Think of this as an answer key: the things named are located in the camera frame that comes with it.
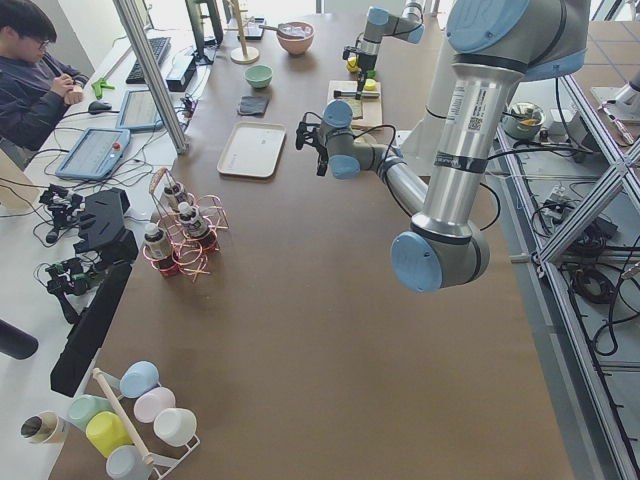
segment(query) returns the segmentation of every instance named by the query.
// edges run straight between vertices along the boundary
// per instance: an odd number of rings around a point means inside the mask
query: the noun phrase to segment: rectangular tray
[[[257,178],[273,175],[284,136],[284,125],[236,123],[218,161],[218,171],[225,175]]]

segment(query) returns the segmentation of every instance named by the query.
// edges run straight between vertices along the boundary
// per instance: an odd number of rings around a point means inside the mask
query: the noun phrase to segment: black mouse
[[[88,108],[91,115],[97,115],[98,113],[106,112],[107,110],[111,110],[111,104],[107,102],[100,102],[98,100],[91,102]]]

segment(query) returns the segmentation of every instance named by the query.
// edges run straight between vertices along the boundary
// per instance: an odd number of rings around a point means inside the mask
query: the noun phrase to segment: dark jacket
[[[39,63],[42,70],[51,72],[51,80],[66,73],[78,84],[84,86],[87,82],[78,70],[48,53]],[[38,150],[68,107],[61,96],[49,90],[50,84],[29,78],[28,69],[23,68],[18,74],[10,67],[2,69],[0,62],[0,136],[20,147]]]

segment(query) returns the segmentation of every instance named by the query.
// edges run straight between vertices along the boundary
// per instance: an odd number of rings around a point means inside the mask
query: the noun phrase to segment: brown table
[[[98,366],[121,375],[150,360],[178,406],[196,413],[202,444],[175,479],[573,478],[500,229],[488,231],[492,261],[480,280],[412,293],[390,265],[409,220],[386,187],[370,173],[316,177],[315,153],[295,151],[297,122],[321,113],[329,80],[348,78],[342,47],[364,25],[308,20],[317,35],[303,57],[269,33],[258,44],[275,71],[261,121],[287,128],[265,181],[216,171],[251,93],[227,35],[174,173],[198,195],[220,195],[231,230],[195,284],[138,260]],[[409,129],[422,116],[432,57],[429,45],[385,41],[385,122]],[[481,191],[474,219],[493,214]],[[141,433],[165,451],[148,426]],[[74,430],[51,478],[103,472]]]

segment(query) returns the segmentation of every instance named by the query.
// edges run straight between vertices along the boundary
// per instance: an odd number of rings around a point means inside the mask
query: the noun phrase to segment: black tube
[[[33,355],[38,349],[38,340],[26,332],[0,320],[0,352],[18,360]]]

